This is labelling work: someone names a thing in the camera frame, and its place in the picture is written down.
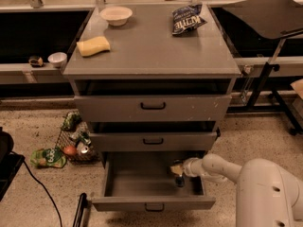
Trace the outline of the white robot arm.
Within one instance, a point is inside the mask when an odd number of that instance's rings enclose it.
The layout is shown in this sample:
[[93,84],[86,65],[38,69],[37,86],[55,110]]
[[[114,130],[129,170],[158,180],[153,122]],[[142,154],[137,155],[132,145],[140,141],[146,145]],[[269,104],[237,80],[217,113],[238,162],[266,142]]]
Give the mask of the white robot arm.
[[240,166],[217,154],[176,161],[171,172],[213,183],[237,185],[236,227],[294,227],[303,220],[303,181],[269,160],[257,158]]

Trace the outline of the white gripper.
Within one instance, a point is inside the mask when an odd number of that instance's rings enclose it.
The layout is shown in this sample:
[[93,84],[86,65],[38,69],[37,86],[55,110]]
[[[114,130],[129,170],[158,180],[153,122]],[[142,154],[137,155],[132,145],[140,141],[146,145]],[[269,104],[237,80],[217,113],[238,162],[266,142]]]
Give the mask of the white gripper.
[[183,165],[171,166],[170,170],[177,176],[182,176],[185,173],[189,177],[200,177],[203,173],[202,160],[189,158],[183,162]]

